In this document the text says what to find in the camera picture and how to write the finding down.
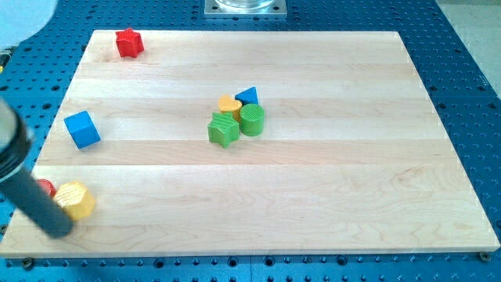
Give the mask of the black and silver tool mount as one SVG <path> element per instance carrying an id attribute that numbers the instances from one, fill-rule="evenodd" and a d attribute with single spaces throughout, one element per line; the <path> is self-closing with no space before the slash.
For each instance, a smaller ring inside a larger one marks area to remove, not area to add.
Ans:
<path id="1" fill-rule="evenodd" d="M 6 181 L 23 166 L 34 133 L 21 116 L 1 99 L 1 181 Z"/>

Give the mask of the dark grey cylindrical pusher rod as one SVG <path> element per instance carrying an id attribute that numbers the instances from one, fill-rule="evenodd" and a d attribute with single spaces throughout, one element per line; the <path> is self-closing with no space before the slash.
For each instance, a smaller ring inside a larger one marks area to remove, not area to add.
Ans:
<path id="1" fill-rule="evenodd" d="M 1 169 L 1 193 L 52 238 L 65 237 L 74 227 L 73 220 L 23 165 Z"/>

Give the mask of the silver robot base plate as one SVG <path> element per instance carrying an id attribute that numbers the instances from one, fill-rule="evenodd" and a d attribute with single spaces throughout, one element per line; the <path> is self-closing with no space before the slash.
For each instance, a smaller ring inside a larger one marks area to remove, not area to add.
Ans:
<path id="1" fill-rule="evenodd" d="M 229 18 L 286 18 L 286 0 L 203 0 L 204 17 Z"/>

